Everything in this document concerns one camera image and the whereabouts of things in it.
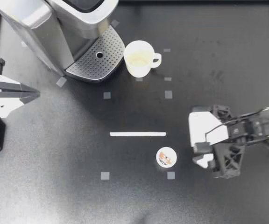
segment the silver coffee maker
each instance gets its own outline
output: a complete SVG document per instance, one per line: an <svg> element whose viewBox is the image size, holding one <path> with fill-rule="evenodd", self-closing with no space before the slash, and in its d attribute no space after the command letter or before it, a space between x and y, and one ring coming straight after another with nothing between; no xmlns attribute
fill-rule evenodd
<svg viewBox="0 0 269 224"><path fill-rule="evenodd" d="M100 82L117 68L125 45L110 26L119 0L0 0L0 13L52 70Z"/></svg>

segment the black table surface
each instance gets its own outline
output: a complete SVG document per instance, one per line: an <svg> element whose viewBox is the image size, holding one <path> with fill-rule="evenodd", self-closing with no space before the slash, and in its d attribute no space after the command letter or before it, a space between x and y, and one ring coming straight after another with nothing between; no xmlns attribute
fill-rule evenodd
<svg viewBox="0 0 269 224"><path fill-rule="evenodd" d="M194 105L269 106L269 5L123 4L113 19L125 44L146 40L163 55L142 82L122 63L106 82L60 88L2 21L3 74L41 97L4 120L0 224L269 223L269 151L251 147L241 176L213 179L192 163L188 130ZM167 137L109 136L127 131ZM178 156L169 169L155 160L164 146Z"/></svg>

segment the perforated drip tray grate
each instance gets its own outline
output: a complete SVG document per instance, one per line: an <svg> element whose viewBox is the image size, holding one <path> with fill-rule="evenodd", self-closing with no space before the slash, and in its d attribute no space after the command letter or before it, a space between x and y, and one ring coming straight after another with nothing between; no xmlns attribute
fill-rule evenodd
<svg viewBox="0 0 269 224"><path fill-rule="evenodd" d="M85 81L100 82L107 78L123 58L125 45L112 26L72 64L66 72Z"/></svg>

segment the mug handle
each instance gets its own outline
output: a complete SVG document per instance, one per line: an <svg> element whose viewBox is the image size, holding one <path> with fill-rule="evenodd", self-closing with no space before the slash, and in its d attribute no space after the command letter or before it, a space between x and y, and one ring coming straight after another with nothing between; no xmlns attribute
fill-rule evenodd
<svg viewBox="0 0 269 224"><path fill-rule="evenodd" d="M151 67L152 68L157 68L162 63L162 55L161 54L158 54L158 53L155 53L154 54L154 57L153 57L153 60L154 59L158 59L158 61L157 62L153 62L152 65L151 65Z"/></svg>

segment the white mug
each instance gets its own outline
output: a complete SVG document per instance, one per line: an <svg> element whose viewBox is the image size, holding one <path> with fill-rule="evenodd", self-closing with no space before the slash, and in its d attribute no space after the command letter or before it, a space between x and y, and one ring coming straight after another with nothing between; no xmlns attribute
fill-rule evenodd
<svg viewBox="0 0 269 224"><path fill-rule="evenodd" d="M155 53L153 47L146 41L133 41L124 50L124 61L128 72L136 77L145 77L152 68L162 63L162 55Z"/></svg>

